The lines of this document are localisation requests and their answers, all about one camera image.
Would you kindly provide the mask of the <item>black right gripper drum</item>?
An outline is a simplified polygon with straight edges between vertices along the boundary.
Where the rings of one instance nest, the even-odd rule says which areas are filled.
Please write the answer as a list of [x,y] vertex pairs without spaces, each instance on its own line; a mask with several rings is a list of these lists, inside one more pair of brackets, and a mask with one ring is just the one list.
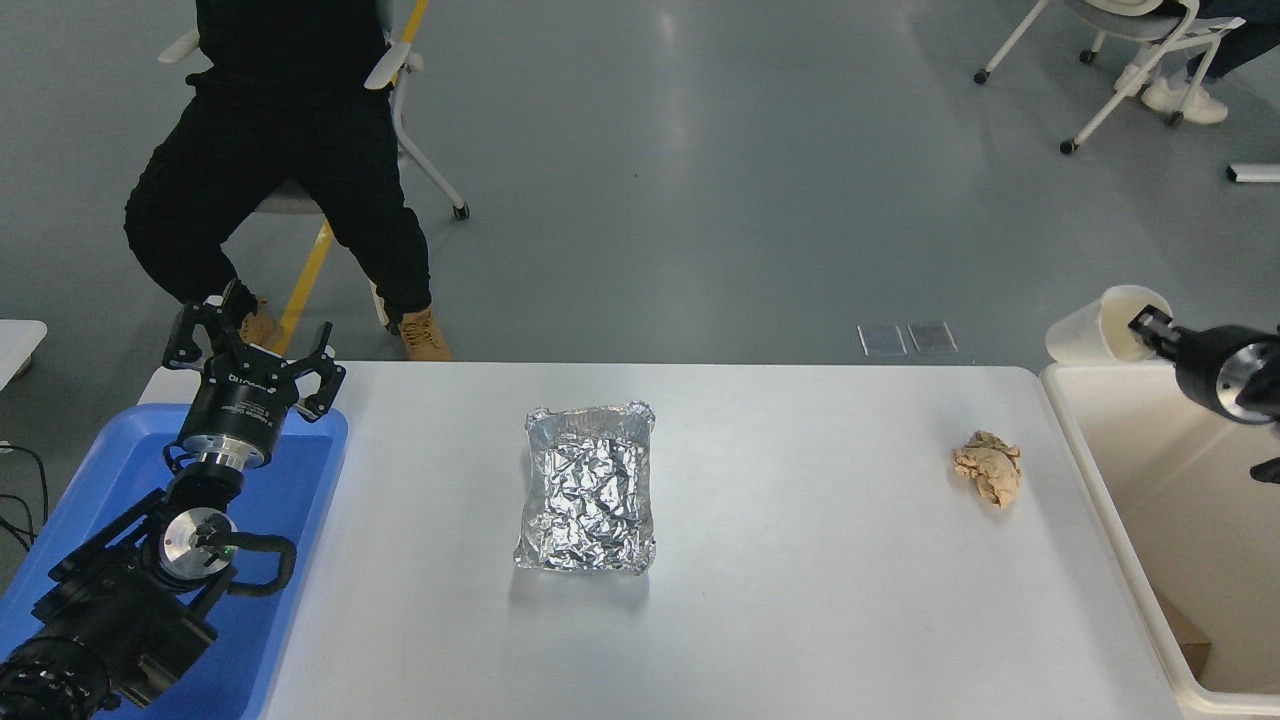
[[1245,383],[1245,361],[1238,355],[1245,348],[1245,328],[1219,325],[1192,331],[1178,325],[1175,331],[1178,351],[1172,364],[1179,389],[1202,407],[1242,419],[1236,397]]

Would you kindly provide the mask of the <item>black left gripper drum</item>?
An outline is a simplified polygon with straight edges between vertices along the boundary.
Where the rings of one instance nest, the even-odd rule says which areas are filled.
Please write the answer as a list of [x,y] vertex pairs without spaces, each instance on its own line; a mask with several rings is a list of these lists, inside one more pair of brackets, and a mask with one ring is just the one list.
[[232,352],[207,357],[180,428],[180,447],[204,454],[233,441],[251,454],[271,454],[297,400],[296,383],[284,366],[280,356],[257,347],[241,359]]

